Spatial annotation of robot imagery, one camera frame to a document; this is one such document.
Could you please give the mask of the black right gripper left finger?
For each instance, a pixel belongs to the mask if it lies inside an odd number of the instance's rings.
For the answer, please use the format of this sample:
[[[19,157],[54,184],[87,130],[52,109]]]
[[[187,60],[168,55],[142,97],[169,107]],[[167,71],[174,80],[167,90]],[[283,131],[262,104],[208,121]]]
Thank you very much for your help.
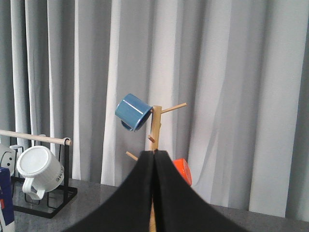
[[[125,181],[98,209],[67,232],[148,232],[154,154],[142,151]]]

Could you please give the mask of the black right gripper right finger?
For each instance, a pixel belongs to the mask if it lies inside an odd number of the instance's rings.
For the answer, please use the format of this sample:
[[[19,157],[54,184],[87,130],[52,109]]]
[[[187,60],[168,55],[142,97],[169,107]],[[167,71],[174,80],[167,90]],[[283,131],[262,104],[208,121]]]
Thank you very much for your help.
[[[166,151],[154,153],[154,213],[158,232],[245,232],[205,202]]]

